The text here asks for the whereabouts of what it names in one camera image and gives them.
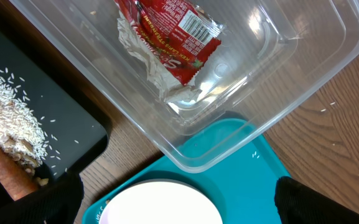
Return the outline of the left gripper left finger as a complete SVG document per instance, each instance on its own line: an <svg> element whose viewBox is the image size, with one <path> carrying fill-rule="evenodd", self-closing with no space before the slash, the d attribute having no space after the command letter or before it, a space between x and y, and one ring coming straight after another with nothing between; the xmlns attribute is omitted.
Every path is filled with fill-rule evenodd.
<svg viewBox="0 0 359 224"><path fill-rule="evenodd" d="M65 174L52 185L0 208L0 224L71 224L76 219L83 197L80 176Z"/></svg>

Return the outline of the rice and peanut scraps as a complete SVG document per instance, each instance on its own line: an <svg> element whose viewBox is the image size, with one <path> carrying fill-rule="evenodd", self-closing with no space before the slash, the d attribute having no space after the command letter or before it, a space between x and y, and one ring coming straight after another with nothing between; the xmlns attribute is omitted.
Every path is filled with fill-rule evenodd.
<svg viewBox="0 0 359 224"><path fill-rule="evenodd" d="M57 135L46 129L45 118L36 117L29 106L33 101L24 82L0 63L0 149L39 185L46 185L50 178L38 174L41 167L49 170L52 179L73 170L63 163Z"/></svg>

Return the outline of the orange carrot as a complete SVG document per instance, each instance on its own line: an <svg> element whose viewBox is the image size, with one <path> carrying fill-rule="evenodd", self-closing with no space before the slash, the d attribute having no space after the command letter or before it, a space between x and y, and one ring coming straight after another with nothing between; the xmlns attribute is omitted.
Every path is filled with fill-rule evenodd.
<svg viewBox="0 0 359 224"><path fill-rule="evenodd" d="M13 200L36 192L39 186L0 149L0 183Z"/></svg>

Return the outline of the red snack wrapper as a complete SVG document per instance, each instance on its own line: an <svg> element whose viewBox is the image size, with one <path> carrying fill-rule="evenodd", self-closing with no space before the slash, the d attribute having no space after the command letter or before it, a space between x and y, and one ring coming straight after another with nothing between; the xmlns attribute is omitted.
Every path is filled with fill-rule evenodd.
<svg viewBox="0 0 359 224"><path fill-rule="evenodd" d="M115 0L138 37L183 86L221 44L223 24L187 0Z"/></svg>

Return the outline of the large pink plate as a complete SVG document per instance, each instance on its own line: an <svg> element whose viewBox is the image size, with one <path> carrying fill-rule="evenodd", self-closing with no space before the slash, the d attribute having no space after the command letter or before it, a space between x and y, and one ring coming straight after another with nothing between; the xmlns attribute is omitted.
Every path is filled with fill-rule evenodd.
<svg viewBox="0 0 359 224"><path fill-rule="evenodd" d="M100 223L223 224L214 203L196 188L174 180L134 184L114 196Z"/></svg>

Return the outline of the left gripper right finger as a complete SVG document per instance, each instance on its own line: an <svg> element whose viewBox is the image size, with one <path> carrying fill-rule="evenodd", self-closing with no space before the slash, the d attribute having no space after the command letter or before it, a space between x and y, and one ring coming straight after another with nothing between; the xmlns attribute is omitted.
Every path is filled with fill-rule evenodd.
<svg viewBox="0 0 359 224"><path fill-rule="evenodd" d="M359 224L359 214L306 185L283 176L274 203L282 224Z"/></svg>

